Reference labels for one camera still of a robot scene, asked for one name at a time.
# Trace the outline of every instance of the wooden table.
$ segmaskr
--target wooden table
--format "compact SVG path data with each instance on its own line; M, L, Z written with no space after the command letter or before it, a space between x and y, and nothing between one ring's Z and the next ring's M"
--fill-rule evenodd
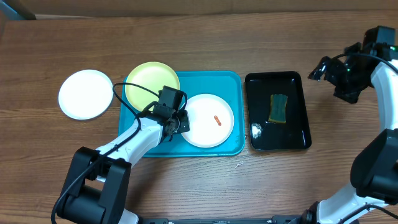
M300 215L349 182L353 159L379 132L373 89L349 105L333 96L333 85L307 80L307 75L323 56L361 42L366 30L398 27L397 13L7 23L0 46L0 222L49 223L75 151L117 136L120 103L114 100L92 121L69 119L57 102L63 81L93 68L120 82L148 61L175 70L233 70L242 81L251 72L298 71L313 144L307 152L260 153L248 138L234 157L142 159L132 170L126 208L143 217L167 218ZM249 134L246 106L245 114ZM398 207L389 209L398 212ZM394 222L381 212L361 220Z

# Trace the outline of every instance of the black tray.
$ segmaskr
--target black tray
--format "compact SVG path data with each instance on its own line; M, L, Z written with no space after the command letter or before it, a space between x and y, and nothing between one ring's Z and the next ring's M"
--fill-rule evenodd
M297 72L250 73L245 83L253 148L308 149L312 141L300 75ZM288 97L285 124L268 122L273 94Z

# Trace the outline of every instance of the green sponge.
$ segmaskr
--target green sponge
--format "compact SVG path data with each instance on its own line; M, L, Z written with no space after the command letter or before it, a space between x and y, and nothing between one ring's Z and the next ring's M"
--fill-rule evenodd
M271 108L269 110L268 121L278 124L285 124L286 104L287 104L287 96L283 94L271 95Z

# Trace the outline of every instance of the yellow plate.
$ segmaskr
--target yellow plate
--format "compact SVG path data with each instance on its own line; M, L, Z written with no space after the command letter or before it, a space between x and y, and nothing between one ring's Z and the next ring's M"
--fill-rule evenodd
M160 62L147 62L138 65L130 72L126 82L143 86L155 93L162 90L163 86L180 89L180 80L175 71ZM126 85L125 90L127 100L139 111L142 111L149 103L159 100L152 93L135 86Z

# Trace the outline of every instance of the small brown object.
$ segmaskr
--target small brown object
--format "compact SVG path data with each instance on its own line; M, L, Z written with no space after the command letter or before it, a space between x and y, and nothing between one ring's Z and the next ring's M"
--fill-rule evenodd
M217 117L217 116L214 116L214 119L216 119L217 124L218 124L219 126L221 126L221 121L219 121L218 117Z

